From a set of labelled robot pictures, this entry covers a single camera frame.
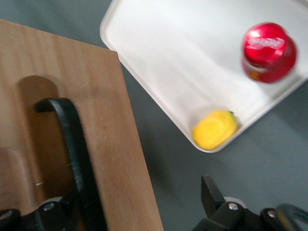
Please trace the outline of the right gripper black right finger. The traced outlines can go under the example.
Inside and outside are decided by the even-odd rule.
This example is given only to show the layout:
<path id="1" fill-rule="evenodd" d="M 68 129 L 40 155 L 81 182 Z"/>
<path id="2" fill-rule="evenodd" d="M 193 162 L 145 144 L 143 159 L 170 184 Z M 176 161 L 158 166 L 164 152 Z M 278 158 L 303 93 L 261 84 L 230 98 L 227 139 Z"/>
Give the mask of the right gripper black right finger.
<path id="1" fill-rule="evenodd" d="M 210 176 L 201 177 L 201 202 L 206 218 L 195 231 L 250 231 L 246 212 L 237 202 L 227 202 Z"/>

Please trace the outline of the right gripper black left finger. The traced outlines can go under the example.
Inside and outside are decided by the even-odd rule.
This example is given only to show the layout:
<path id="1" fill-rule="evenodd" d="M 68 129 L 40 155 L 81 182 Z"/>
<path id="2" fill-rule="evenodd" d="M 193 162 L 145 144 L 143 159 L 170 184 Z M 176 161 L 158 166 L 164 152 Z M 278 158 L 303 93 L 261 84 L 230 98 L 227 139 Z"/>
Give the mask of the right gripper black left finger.
<path id="1" fill-rule="evenodd" d="M 13 208 L 0 211 L 2 231 L 81 231 L 82 220 L 76 188 L 72 188 L 63 197 L 46 200 L 25 215 Z"/>

